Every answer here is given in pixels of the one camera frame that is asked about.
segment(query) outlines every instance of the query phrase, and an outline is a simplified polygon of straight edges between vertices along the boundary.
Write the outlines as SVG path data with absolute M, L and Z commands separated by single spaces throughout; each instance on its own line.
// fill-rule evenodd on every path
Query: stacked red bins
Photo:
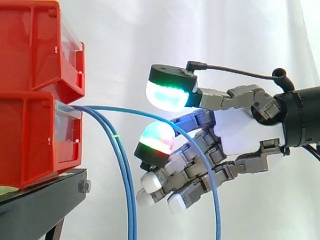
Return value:
M 24 189 L 81 163 L 84 45 L 56 1 L 0 0 L 0 186 Z

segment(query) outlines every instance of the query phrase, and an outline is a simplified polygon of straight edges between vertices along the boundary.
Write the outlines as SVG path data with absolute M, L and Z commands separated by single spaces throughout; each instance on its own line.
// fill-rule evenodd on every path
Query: white fabric background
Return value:
M 304 0 L 304 6 L 312 10 L 314 2 Z M 170 119 L 177 115 L 156 109 L 146 99 L 150 66 L 184 67 L 188 60 L 265 75 L 283 67 L 297 89 L 320 85 L 298 0 L 60 3 L 71 27 L 86 44 L 86 97 L 78 104 L 133 108 Z M 270 94 L 280 93 L 272 82 L 223 72 L 201 72 L 198 79 L 201 87 L 222 91 L 257 83 Z M 133 152 L 152 120 L 113 112 L 105 115 L 124 142 L 137 192 L 143 171 Z M 101 127 L 87 115 L 82 167 L 88 168 L 92 190 L 66 218 L 62 239 L 125 240 L 126 201 L 117 161 Z M 317 160 L 303 149 L 292 149 L 292 155 L 269 172 L 224 183 L 218 189 L 222 239 L 320 239 L 319 176 Z M 165 200 L 137 211 L 139 240 L 215 239 L 211 194 L 179 215 L 170 213 Z

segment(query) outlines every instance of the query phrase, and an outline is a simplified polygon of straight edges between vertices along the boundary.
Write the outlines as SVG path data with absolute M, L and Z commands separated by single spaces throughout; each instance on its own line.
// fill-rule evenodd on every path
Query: robotic hand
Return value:
M 295 91 L 286 72 L 278 68 L 273 77 L 259 76 L 274 80 L 285 92 L 274 97 L 257 85 L 238 86 L 227 92 L 203 89 L 194 75 L 194 70 L 203 70 L 203 66 L 198 62 L 189 62 L 186 69 L 152 66 L 149 81 L 156 87 L 165 87 L 165 91 L 159 88 L 150 94 L 147 86 L 147 97 L 159 108 L 177 110 L 177 103 L 181 102 L 177 90 L 188 94 L 182 107 L 199 109 L 171 121 L 186 132 L 201 129 L 193 139 L 209 160 L 217 186 L 238 174 L 268 171 L 268 162 L 289 155 L 289 147 L 320 142 L 320 110 L 316 108 L 320 87 Z M 147 142 L 140 140 L 134 155 L 142 160 L 141 168 L 147 172 L 141 178 L 143 189 L 136 199 L 146 207 L 172 193 L 167 199 L 169 208 L 180 213 L 211 190 L 208 171 L 189 143 L 170 154 L 163 152 L 150 149 Z M 237 157 L 226 161 L 227 156 Z

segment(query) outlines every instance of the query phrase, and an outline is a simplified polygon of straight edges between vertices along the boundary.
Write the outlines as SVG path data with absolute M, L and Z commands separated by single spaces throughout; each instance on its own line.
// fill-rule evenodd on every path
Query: robot finger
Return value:
M 182 128 L 187 133 L 197 129 L 213 128 L 216 124 L 214 112 L 202 108 L 192 113 L 172 119 L 171 122 Z M 176 137 L 180 135 L 177 131 L 174 132 Z

